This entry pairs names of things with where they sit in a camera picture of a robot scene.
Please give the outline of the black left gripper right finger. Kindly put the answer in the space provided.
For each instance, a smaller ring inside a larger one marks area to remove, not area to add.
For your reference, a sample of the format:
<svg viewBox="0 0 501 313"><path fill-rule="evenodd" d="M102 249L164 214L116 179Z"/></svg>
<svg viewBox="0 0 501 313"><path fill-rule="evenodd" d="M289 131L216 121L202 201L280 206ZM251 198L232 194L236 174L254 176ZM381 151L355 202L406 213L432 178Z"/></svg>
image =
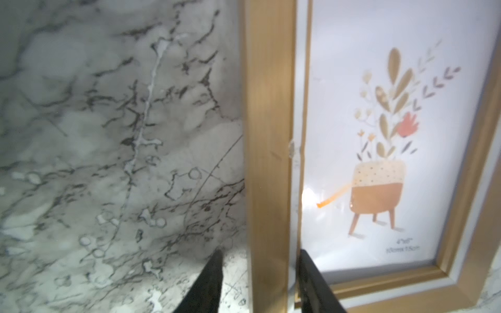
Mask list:
<svg viewBox="0 0 501 313"><path fill-rule="evenodd" d="M302 313L347 313L304 249L299 255L298 280Z"/></svg>

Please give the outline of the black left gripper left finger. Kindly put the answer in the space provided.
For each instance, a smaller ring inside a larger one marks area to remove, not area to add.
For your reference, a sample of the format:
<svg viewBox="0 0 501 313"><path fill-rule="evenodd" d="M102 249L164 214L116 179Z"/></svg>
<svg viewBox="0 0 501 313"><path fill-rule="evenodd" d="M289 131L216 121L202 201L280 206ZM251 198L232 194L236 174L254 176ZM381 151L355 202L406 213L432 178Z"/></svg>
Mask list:
<svg viewBox="0 0 501 313"><path fill-rule="evenodd" d="M174 313L218 313L223 287L223 258L216 250Z"/></svg>

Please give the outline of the tan wooden picture frame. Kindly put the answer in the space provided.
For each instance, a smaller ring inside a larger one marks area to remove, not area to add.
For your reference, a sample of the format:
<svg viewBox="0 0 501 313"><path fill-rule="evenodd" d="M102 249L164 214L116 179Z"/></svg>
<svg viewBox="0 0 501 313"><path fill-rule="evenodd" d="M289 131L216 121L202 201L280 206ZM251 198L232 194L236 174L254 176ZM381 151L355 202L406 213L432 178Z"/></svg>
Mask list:
<svg viewBox="0 0 501 313"><path fill-rule="evenodd" d="M500 246L499 1L243 1L253 312L477 304Z"/></svg>

